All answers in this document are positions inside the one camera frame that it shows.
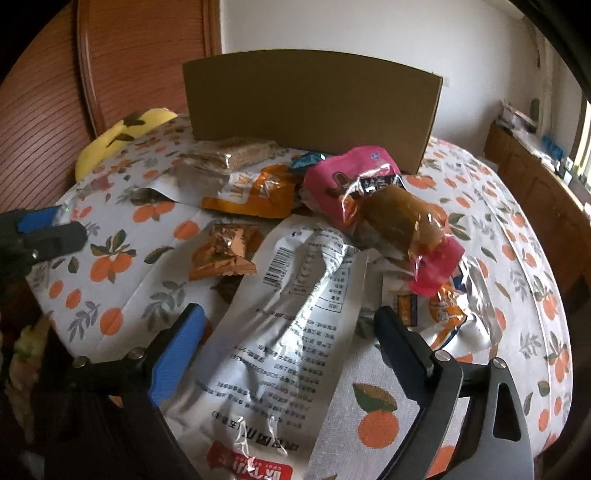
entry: clear plastic wrapper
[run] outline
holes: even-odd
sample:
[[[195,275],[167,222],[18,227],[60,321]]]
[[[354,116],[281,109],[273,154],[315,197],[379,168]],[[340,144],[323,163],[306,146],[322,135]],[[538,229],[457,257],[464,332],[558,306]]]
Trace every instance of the clear plastic wrapper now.
[[[193,167],[233,172],[268,160],[281,151],[281,147],[272,140],[232,137],[200,141],[184,157]]]
[[[292,215],[161,409],[204,478],[302,478],[339,380],[367,253]]]
[[[464,248],[444,226],[446,219],[428,203],[390,185],[360,203],[356,235],[413,275],[410,288],[430,297],[449,279]]]
[[[382,304],[391,306],[403,321],[407,316],[407,326],[420,333],[433,350],[445,349],[456,358],[490,349],[501,341],[501,327],[473,257],[464,256],[453,276],[430,298],[409,292],[404,275],[384,272]]]
[[[146,188],[186,205],[237,215],[286,218],[294,206],[296,184],[301,181],[287,172],[288,163],[290,155],[299,153],[300,150],[285,150],[274,158],[233,172],[221,167],[220,172],[195,168],[187,163],[185,155]]]
[[[314,206],[308,207],[320,209],[332,225],[348,231],[359,211],[358,200],[395,183],[399,175],[398,166],[383,148],[354,148],[307,169],[304,188],[314,199]]]

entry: barcode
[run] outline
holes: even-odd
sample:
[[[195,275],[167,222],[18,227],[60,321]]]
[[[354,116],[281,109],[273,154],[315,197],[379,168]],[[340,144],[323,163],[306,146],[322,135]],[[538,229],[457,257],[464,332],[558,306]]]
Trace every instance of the barcode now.
[[[285,277],[287,269],[290,267],[293,259],[294,253],[292,250],[279,247],[279,250],[275,253],[275,257],[273,258],[271,265],[269,265],[269,269],[265,274],[265,278],[262,279],[262,282],[271,287],[281,288],[283,277]]]

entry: wooden cabinet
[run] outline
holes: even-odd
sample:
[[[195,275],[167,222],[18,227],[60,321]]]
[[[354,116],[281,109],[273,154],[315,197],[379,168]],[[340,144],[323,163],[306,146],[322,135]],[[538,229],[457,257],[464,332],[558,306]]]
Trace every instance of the wooden cabinet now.
[[[591,270],[591,223],[583,206],[540,160],[495,124],[485,155],[498,164],[499,176],[521,205],[565,295]]]

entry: yellow pillow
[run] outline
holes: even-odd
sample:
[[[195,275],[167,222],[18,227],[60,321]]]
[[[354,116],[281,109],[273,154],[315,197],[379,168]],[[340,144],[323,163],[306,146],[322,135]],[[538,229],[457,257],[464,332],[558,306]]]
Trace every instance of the yellow pillow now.
[[[119,120],[80,152],[74,169],[76,181],[81,181],[84,175],[100,164],[106,157],[110,157],[129,142],[133,142],[136,138],[176,116],[176,113],[167,108],[152,108],[143,115],[136,112],[123,120]]]

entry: white wall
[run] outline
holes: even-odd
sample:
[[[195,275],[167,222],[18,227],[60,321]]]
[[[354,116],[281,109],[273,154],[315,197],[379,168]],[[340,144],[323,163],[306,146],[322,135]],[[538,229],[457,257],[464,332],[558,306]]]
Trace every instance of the white wall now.
[[[474,154],[499,100],[528,112],[537,95],[535,47],[524,23],[482,0],[222,0],[221,8],[225,53],[336,50],[448,77],[433,134]]]
[[[582,90],[566,63],[556,57],[552,100],[552,138],[570,155],[579,124]]]

